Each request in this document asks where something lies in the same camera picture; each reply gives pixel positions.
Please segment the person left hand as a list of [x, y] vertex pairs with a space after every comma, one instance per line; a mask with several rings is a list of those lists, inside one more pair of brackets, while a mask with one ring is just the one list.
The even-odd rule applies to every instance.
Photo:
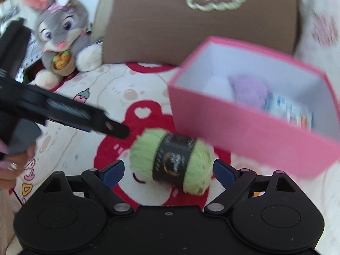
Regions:
[[1, 190], [16, 186], [17, 177], [24, 171], [25, 165], [35, 156], [36, 144], [32, 144], [23, 153], [5, 156], [1, 161]]

